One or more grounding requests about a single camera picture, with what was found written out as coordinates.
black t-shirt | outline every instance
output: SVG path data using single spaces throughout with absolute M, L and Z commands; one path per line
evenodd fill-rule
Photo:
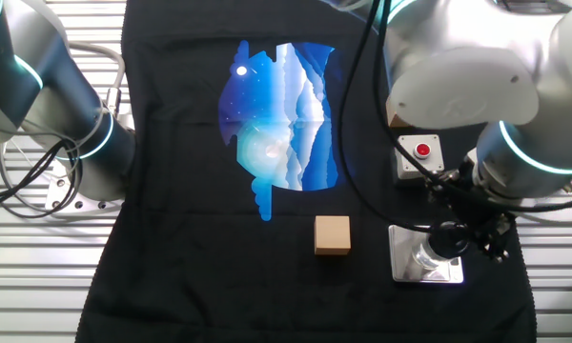
M 317 0 L 128 2 L 138 146 L 77 342 L 535 341 L 516 235 L 503 265 L 465 255 L 462 285 L 393 281 L 389 223 L 360 204 L 337 153 L 362 28 Z M 347 165 L 381 211 L 440 219 L 424 190 L 392 186 L 372 64 L 369 46 L 343 122 Z M 439 133 L 446 168 L 479 132 Z M 350 216 L 348 256 L 314 255 L 316 215 Z

metal base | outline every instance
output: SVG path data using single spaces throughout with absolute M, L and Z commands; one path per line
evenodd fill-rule
M 464 282 L 464 271 L 459 257 L 441 263 L 433 271 L 425 269 L 413 258 L 413 249 L 426 239 L 427 233 L 412 232 L 396 225 L 389 228 L 389 233 L 392 276 L 395 281 L 450 284 Z
M 63 175 L 66 173 L 66 170 L 63 169 L 61 165 L 56 163 L 54 164 L 53 172 L 56 172 L 59 175 Z M 70 187 L 70 181 L 68 180 L 67 177 L 64 178 L 52 177 L 51 182 L 49 184 L 49 193 L 47 194 L 47 202 L 45 204 L 45 208 L 47 210 L 51 210 L 57 204 L 59 204 L 68 193 L 69 187 Z M 53 216 L 80 217 L 81 215 L 88 216 L 88 215 L 97 215 L 108 212 L 119 212 L 121 211 L 122 204 L 123 200 L 95 201 L 81 194 L 78 194 L 74 199 L 74 201 L 72 201 L 67 208 L 54 214 Z

red button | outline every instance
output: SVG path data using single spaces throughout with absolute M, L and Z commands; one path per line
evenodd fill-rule
M 415 155 L 417 158 L 425 159 L 430 155 L 430 146 L 424 143 L 416 146 Z

metal table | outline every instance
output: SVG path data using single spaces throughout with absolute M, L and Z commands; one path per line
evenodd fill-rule
M 48 0 L 73 41 L 120 51 L 125 0 Z M 101 95 L 112 83 L 112 60 L 74 51 L 75 61 Z M 130 113 L 127 81 L 122 113 Z M 125 115 L 124 120 L 131 120 Z M 43 151 L 17 138 L 32 162 Z M 10 147 L 13 178 L 23 177 L 28 162 Z M 44 204 L 49 181 L 35 181 L 23 194 Z M 561 194 L 563 201 L 571 194 Z M 103 246 L 117 213 L 64 222 L 26 221 L 0 209 L 0 343 L 72 343 L 78 319 Z M 572 210 L 560 219 L 572 220 Z M 572 343 L 572 225 L 520 221 L 521 243 L 538 309 L 540 343 Z

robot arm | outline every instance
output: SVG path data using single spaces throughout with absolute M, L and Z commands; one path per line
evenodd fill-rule
M 80 147 L 85 167 L 80 192 L 94 200 L 119 199 L 135 141 L 104 112 L 70 56 L 59 18 L 45 2 L 0 0 L 0 143 L 20 127 L 28 132 L 47 128 L 74 140 L 92 133 Z M 55 143 L 50 136 L 34 140 L 44 148 Z
M 365 20 L 373 3 L 325 2 Z M 490 123 L 478 143 L 477 176 L 492 195 L 543 197 L 572 180 L 572 11 L 394 0 L 384 52 L 390 107 L 405 122 Z

